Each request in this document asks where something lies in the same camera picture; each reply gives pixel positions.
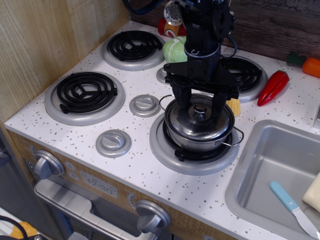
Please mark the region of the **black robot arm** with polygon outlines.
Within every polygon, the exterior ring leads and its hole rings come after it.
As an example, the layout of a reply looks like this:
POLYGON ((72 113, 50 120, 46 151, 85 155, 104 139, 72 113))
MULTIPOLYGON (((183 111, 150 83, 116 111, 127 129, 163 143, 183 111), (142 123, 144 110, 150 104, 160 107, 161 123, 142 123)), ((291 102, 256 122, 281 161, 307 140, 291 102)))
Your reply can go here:
POLYGON ((176 0, 186 30, 186 62, 167 63, 165 81, 182 108, 190 105, 192 90, 213 94, 212 117, 218 118, 232 98, 239 97, 242 80, 221 64, 221 44, 230 38, 235 17, 226 0, 176 0))

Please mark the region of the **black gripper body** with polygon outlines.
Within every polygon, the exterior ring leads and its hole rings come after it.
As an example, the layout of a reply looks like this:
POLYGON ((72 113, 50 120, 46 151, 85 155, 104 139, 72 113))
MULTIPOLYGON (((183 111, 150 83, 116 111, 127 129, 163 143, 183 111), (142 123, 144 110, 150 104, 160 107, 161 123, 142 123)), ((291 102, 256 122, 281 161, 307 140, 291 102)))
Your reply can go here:
POLYGON ((206 52, 184 44, 187 62, 166 63, 163 68, 167 79, 190 83, 191 89, 215 94, 220 89, 228 90, 228 98, 238 98, 243 81, 226 70, 221 64, 221 44, 213 43, 206 52))

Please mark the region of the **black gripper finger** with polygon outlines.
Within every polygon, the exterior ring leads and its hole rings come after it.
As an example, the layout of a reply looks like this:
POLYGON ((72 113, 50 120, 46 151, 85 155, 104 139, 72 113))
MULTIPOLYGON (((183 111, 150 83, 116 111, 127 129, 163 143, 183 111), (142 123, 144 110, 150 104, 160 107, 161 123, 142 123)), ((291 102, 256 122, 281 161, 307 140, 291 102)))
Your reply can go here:
POLYGON ((228 90, 226 88, 222 88, 213 95, 212 116, 214 118, 217 118, 222 114, 226 101, 229 99, 228 94, 228 90))
POLYGON ((192 96, 191 84, 188 82, 172 81, 170 83, 170 86, 177 103, 183 109, 186 109, 189 106, 189 102, 192 96))

